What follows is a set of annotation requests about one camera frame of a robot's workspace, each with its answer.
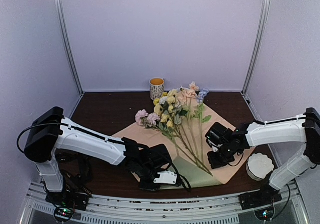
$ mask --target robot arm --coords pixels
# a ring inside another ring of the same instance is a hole
[[[33,122],[33,127],[24,153],[36,164],[52,196],[59,196],[65,189],[55,158],[57,149],[72,150],[112,165],[122,165],[140,177],[140,189],[155,191],[161,184],[182,184],[178,173],[162,169],[172,161],[163,144],[141,149],[143,145],[133,140],[111,137],[78,125],[64,117],[60,107],[53,107],[42,115]]]
[[[267,183],[257,194],[240,196],[243,209],[271,203],[271,198],[287,183],[320,164],[319,123],[320,115],[314,108],[307,108],[305,114],[290,119],[242,124],[235,131],[216,122],[206,134],[207,143],[217,147],[216,152],[208,153],[209,162],[214,169],[234,161],[234,154],[247,148],[269,143],[304,143],[293,157],[268,176]]]

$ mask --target small white dish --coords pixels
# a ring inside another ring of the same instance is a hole
[[[275,169],[272,160],[262,153],[256,153],[249,157],[246,170],[248,175],[256,181],[262,181]]]

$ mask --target ceramic mug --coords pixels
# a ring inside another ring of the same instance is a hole
[[[150,98],[155,100],[161,98],[162,93],[165,91],[165,80],[162,78],[150,79]]]

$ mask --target dark wood surface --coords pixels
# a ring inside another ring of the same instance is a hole
[[[210,92],[205,103],[232,125],[252,121],[253,116],[242,95],[236,92]],[[149,92],[85,93],[72,120],[98,132],[113,135],[134,123],[138,110],[153,111]],[[259,146],[262,152],[273,159],[267,145]],[[91,159],[94,180],[87,184],[94,194],[129,198],[187,198],[239,193],[258,189],[260,182],[252,180],[243,165],[225,185],[193,188],[191,193],[183,189],[148,192],[138,189],[138,182],[131,173],[102,160]],[[77,162],[60,165],[61,168],[78,173]]]

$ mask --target white wall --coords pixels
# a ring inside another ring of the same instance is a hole
[[[82,87],[241,90],[262,0],[62,0]]]
[[[69,115],[77,102],[66,59],[54,0],[0,0],[1,223],[17,222],[31,180],[39,179],[16,147],[18,134],[52,106]]]
[[[264,120],[320,111],[320,0],[271,0],[248,95]],[[300,144],[275,145],[285,163]],[[320,219],[320,168],[298,178],[312,223]]]

